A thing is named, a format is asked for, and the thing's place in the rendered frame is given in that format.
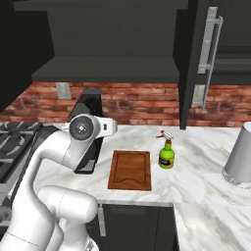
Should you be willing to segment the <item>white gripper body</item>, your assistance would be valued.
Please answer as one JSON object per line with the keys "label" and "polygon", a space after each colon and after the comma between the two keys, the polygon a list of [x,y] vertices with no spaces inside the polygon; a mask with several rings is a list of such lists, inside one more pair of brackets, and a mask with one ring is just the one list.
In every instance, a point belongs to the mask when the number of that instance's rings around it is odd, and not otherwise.
{"label": "white gripper body", "polygon": [[108,125],[108,131],[110,134],[115,134],[118,131],[118,124],[114,119],[110,119],[107,122]]}

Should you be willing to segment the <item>brown wooden cutting board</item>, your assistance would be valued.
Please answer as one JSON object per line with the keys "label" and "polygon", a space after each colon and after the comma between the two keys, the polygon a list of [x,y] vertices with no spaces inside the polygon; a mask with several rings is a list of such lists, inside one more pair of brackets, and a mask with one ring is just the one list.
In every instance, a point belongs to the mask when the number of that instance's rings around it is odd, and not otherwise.
{"label": "brown wooden cutting board", "polygon": [[115,150],[108,188],[150,191],[150,152]]}

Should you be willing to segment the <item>green spray bottle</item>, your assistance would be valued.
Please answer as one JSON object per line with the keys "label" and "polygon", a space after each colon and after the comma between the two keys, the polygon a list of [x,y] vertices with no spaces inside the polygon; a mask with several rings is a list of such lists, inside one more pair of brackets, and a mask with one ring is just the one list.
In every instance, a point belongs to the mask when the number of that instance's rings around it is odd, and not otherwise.
{"label": "green spray bottle", "polygon": [[173,136],[165,130],[162,130],[158,138],[165,138],[165,145],[159,152],[159,166],[163,169],[171,169],[174,166],[175,152],[172,149]]}

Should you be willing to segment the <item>black base cabinet door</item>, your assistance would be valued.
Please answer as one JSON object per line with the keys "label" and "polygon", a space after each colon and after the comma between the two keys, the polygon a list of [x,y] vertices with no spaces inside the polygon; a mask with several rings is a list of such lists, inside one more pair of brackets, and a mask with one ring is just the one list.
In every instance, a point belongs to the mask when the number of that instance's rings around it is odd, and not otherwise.
{"label": "black base cabinet door", "polygon": [[173,207],[103,204],[101,251],[179,251]]}

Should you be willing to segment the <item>black gas hob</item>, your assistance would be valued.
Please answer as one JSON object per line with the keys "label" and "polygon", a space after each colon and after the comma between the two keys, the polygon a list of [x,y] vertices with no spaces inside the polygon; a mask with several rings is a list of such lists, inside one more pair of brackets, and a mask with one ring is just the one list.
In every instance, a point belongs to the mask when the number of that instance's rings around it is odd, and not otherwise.
{"label": "black gas hob", "polygon": [[0,228],[7,227],[12,204],[25,174],[25,162],[41,123],[0,123]]}

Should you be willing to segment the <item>grey tapered cylinder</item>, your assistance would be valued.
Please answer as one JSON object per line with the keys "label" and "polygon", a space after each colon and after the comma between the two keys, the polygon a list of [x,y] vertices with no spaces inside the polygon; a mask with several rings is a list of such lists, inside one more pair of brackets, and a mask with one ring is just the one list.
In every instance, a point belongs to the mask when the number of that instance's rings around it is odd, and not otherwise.
{"label": "grey tapered cylinder", "polygon": [[251,122],[243,124],[222,175],[232,185],[251,188]]}

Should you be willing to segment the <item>grey wall outlet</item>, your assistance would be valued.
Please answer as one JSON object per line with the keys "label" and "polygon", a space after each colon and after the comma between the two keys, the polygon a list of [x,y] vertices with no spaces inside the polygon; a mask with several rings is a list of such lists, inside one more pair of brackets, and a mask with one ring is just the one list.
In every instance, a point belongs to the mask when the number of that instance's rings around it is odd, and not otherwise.
{"label": "grey wall outlet", "polygon": [[72,98],[70,86],[67,82],[57,82],[56,89],[57,89],[57,94],[58,94],[59,99],[70,100]]}

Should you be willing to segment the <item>black closed wall cabinet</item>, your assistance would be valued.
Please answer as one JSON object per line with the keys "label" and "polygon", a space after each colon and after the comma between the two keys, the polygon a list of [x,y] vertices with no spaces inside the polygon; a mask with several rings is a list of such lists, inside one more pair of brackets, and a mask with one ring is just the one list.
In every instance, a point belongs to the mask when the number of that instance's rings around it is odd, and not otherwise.
{"label": "black closed wall cabinet", "polygon": [[212,83],[251,83],[251,0],[210,0],[224,18]]}

